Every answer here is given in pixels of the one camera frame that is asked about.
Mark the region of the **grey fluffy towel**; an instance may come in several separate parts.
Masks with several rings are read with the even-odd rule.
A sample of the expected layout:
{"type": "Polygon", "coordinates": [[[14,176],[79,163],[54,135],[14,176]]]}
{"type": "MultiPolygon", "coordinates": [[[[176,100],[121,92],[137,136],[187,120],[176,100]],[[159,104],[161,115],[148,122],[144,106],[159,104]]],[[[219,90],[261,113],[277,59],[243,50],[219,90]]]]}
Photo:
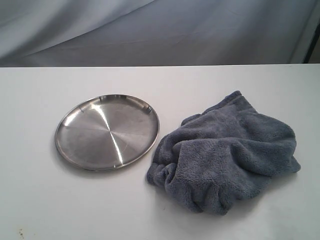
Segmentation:
{"type": "Polygon", "coordinates": [[[257,112],[235,91],[164,136],[146,179],[191,211],[225,215],[272,178],[298,172],[296,145],[290,126],[257,112]]]}

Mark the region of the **round stainless steel plate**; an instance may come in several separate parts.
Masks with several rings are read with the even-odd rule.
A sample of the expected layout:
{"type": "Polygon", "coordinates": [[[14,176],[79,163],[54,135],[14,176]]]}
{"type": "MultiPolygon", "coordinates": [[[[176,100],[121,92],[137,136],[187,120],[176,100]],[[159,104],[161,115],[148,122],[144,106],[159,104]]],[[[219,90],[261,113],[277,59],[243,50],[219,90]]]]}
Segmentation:
{"type": "Polygon", "coordinates": [[[147,102],[108,94],[82,102],[58,124],[54,143],[66,162],[89,171],[110,171],[132,164],[155,144],[159,117],[147,102]]]}

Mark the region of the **black stand pole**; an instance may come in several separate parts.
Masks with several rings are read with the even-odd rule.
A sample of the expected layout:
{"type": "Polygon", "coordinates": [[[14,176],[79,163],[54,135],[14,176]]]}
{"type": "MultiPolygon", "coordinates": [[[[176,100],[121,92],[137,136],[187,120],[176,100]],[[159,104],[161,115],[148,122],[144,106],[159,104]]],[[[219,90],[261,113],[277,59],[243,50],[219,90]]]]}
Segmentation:
{"type": "Polygon", "coordinates": [[[314,51],[314,48],[315,48],[315,45],[316,45],[316,42],[311,42],[310,45],[309,45],[309,48],[306,52],[306,55],[303,59],[303,64],[308,64],[309,63],[309,60],[313,54],[313,51],[314,51]]]}

